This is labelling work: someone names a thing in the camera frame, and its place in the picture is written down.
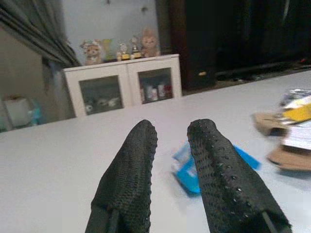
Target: stuffed toy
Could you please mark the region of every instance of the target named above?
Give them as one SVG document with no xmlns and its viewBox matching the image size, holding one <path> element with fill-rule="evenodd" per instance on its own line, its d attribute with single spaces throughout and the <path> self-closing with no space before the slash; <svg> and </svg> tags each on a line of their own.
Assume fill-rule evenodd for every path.
<svg viewBox="0 0 311 233">
<path fill-rule="evenodd" d="M 102 63 L 102 45 L 100 40 L 84 40 L 81 48 L 86 55 L 86 65 Z"/>
<path fill-rule="evenodd" d="M 155 57 L 160 55 L 160 51 L 156 48 L 156 34 L 150 28 L 143 30 L 141 43 L 144 57 Z"/>
</svg>

